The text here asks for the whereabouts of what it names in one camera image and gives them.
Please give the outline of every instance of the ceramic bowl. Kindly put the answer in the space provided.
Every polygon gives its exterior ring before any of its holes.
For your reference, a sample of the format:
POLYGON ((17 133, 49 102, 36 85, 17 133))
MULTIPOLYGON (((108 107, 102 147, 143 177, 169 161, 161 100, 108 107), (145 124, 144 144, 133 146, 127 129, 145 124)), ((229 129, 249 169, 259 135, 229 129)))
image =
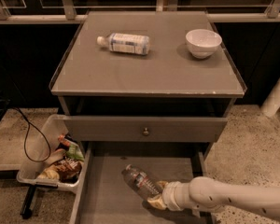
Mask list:
POLYGON ((222 37, 210 30, 196 29, 186 34, 187 47, 198 59, 212 55, 222 43, 222 37))

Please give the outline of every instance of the plastic bottle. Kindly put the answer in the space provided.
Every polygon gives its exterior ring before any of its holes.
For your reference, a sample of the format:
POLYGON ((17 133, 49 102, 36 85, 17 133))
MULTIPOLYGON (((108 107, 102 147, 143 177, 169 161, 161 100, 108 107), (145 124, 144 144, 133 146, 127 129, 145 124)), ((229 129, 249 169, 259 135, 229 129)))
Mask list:
POLYGON ((138 167, 128 165, 122 174, 124 181, 145 201, 162 193, 162 188, 138 167))
POLYGON ((97 44, 110 51, 147 55, 149 37, 146 35, 128 35, 113 33, 107 37, 98 36, 97 44))

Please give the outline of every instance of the black wall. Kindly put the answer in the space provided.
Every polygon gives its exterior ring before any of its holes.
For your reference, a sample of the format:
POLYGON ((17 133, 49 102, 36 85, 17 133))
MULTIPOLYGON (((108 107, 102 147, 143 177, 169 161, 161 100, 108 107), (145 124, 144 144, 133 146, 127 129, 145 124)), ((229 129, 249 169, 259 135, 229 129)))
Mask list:
POLYGON ((262 105, 280 78, 280 22, 217 23, 248 90, 237 104, 262 105))
POLYGON ((0 95, 14 106, 59 106, 49 82, 77 28, 0 25, 0 95))

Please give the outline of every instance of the drawer front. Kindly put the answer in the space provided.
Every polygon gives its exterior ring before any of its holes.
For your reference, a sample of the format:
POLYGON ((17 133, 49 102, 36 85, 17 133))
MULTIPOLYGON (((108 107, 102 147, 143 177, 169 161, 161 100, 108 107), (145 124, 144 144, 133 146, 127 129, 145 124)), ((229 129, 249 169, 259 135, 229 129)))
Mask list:
POLYGON ((226 118, 64 117, 79 141, 216 142, 226 118))

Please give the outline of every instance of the drawer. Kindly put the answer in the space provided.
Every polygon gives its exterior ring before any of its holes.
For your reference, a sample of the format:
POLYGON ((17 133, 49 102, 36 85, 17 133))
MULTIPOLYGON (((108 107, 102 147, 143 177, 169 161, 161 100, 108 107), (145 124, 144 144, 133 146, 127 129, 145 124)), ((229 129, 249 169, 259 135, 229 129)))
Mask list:
MULTIPOLYGON (((175 148, 174 143, 171 145, 168 150, 175 148)), ((112 155, 106 148, 105 152, 98 154, 89 145, 70 223, 214 223, 210 214, 197 218, 191 210, 171 212, 154 209, 124 182, 121 172, 128 164, 143 169, 155 180, 169 182, 190 182, 205 172, 200 152, 189 157, 168 154, 149 157, 146 155, 148 150, 146 146, 146 150, 135 149, 133 154, 125 156, 124 151, 120 155, 112 155)))
POLYGON ((80 141, 216 142, 226 118, 67 116, 80 141))

